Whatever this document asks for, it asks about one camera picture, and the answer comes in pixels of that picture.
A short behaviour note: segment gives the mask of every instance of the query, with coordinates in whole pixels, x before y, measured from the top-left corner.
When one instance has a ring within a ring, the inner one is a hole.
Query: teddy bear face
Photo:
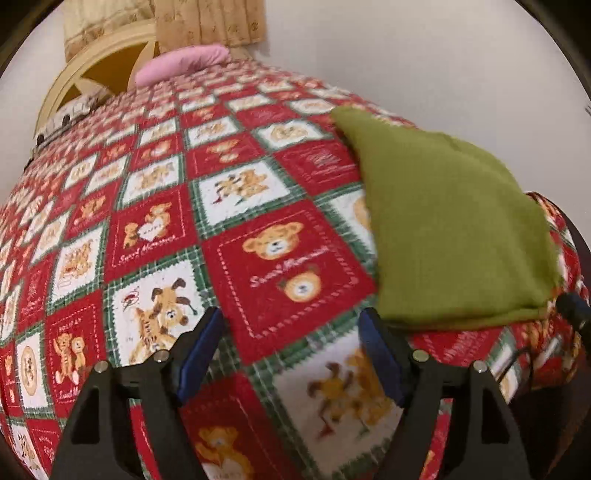
[[[315,298],[321,290],[320,277],[312,271],[304,272],[289,279],[283,288],[287,297],[296,303]]]
[[[292,252],[300,242],[298,233],[304,228],[299,222],[272,225],[242,245],[247,253],[256,253],[263,260],[276,260]]]

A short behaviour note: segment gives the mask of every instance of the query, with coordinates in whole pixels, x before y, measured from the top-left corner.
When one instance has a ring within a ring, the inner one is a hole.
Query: screw
[[[484,363],[482,360],[476,360],[472,364],[472,366],[474,367],[474,370],[476,370],[480,374],[482,374],[488,370],[488,365],[486,363]]]
[[[158,350],[154,354],[154,360],[156,360],[159,364],[161,364],[162,362],[165,362],[166,360],[168,360],[169,356],[170,356],[170,353],[168,350]]]
[[[95,365],[95,372],[97,372],[98,374],[101,374],[102,372],[106,371],[109,368],[109,362],[105,361],[105,360],[101,360],[100,362],[97,362]]]
[[[413,358],[416,362],[426,362],[429,360],[429,354],[425,350],[415,350],[413,352]]]

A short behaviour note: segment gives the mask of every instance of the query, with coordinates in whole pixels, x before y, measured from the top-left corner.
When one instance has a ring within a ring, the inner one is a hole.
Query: white wall
[[[591,102],[514,0],[267,0],[267,18],[257,57],[486,148],[591,244]]]
[[[39,109],[65,66],[58,7],[29,35],[0,77],[0,202],[8,197],[30,158]]]

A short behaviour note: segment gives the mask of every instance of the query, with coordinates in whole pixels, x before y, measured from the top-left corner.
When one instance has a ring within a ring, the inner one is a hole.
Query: blue gripper pad
[[[410,367],[411,348],[404,337],[390,333],[374,309],[361,312],[358,326],[359,338],[374,365],[384,393],[404,408],[414,386]]]
[[[209,311],[205,313],[200,322],[206,319],[208,313]],[[215,309],[206,327],[193,344],[179,372],[176,397],[182,405],[193,398],[199,391],[201,382],[207,373],[209,362],[211,362],[217,350],[217,345],[225,328],[226,320],[222,315],[222,311]]]

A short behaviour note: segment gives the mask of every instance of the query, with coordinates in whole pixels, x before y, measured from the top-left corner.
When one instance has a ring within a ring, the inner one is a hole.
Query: heart
[[[152,242],[156,236],[164,229],[161,218],[155,218],[151,222],[143,224],[139,230],[138,235],[140,238],[148,242]]]

